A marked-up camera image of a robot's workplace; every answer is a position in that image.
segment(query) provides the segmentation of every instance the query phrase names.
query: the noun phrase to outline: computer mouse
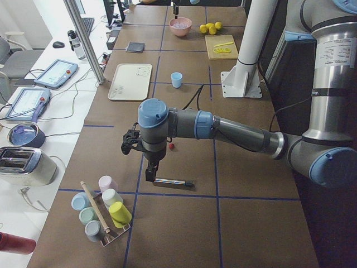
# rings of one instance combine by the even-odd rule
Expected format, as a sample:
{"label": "computer mouse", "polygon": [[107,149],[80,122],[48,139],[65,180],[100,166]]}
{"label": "computer mouse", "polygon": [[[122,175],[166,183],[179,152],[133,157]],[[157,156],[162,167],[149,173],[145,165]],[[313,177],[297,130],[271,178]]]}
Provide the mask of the computer mouse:
{"label": "computer mouse", "polygon": [[56,41],[52,44],[52,46],[55,48],[55,49],[60,49],[62,47],[65,47],[65,44],[63,42],[60,42],[60,41]]}

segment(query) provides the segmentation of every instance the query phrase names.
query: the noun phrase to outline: yellow fruit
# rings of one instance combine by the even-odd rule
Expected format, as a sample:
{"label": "yellow fruit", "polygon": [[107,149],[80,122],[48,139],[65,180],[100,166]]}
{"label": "yellow fruit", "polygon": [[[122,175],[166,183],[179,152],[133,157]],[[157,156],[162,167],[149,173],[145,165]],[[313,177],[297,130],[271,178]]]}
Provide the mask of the yellow fruit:
{"label": "yellow fruit", "polygon": [[216,22],[216,23],[214,24],[214,27],[216,27],[216,29],[217,29],[218,31],[220,31],[220,30],[222,29],[223,25],[222,25],[222,23],[221,23],[220,21],[218,21],[218,22]]}
{"label": "yellow fruit", "polygon": [[214,23],[207,23],[206,24],[207,29],[209,29],[211,26],[214,26]]}
{"label": "yellow fruit", "polygon": [[207,29],[206,25],[202,24],[202,25],[200,26],[200,32],[201,32],[202,34],[206,34],[206,33],[208,32],[208,29]]}
{"label": "yellow fruit", "polygon": [[209,29],[208,29],[208,32],[210,35],[215,35],[217,33],[217,29],[216,27],[214,26],[211,26]]}

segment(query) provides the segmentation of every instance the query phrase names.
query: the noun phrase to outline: cup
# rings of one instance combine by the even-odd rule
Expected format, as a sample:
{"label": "cup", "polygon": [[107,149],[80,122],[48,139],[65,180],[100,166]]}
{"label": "cup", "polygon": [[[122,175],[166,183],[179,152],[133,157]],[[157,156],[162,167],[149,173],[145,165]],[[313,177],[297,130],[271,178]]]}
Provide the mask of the cup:
{"label": "cup", "polygon": [[115,227],[123,228],[132,220],[132,215],[122,202],[115,202],[109,207],[109,214]]}
{"label": "cup", "polygon": [[98,181],[98,185],[102,193],[108,189],[114,189],[115,191],[119,191],[118,184],[112,179],[111,176],[106,175],[101,177]]}
{"label": "cup", "polygon": [[86,226],[90,221],[97,221],[98,216],[92,207],[87,207],[80,211],[79,220],[84,226]]}
{"label": "cup", "polygon": [[103,240],[105,236],[105,231],[99,221],[90,221],[87,223],[84,232],[92,242],[99,242]]}
{"label": "cup", "polygon": [[107,210],[115,202],[122,202],[124,204],[123,198],[114,189],[105,190],[102,194],[102,199]]}
{"label": "cup", "polygon": [[36,241],[33,239],[0,232],[0,251],[27,255],[35,247]]}
{"label": "cup", "polygon": [[71,205],[74,210],[81,211],[84,208],[90,207],[90,201],[85,193],[77,193],[72,198]]}
{"label": "cup", "polygon": [[179,88],[182,84],[182,74],[179,72],[174,72],[171,74],[171,82],[174,88]]}

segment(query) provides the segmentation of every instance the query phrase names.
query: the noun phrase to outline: red can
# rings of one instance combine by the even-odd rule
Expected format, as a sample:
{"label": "red can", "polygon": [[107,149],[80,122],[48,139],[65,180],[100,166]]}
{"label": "red can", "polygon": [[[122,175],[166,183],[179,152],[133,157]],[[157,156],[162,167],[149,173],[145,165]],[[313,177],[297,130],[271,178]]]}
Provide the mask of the red can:
{"label": "red can", "polygon": [[0,251],[27,255],[35,247],[36,241],[33,239],[0,232]]}

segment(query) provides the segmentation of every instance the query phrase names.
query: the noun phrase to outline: pink bowl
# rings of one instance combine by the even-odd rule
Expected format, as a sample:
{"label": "pink bowl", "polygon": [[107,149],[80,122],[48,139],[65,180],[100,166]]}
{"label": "pink bowl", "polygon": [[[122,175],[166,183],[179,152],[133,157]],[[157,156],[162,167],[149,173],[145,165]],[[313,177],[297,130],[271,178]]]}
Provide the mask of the pink bowl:
{"label": "pink bowl", "polygon": [[192,21],[189,18],[173,18],[168,23],[170,25],[171,32],[176,36],[185,36],[187,35],[192,26]]}

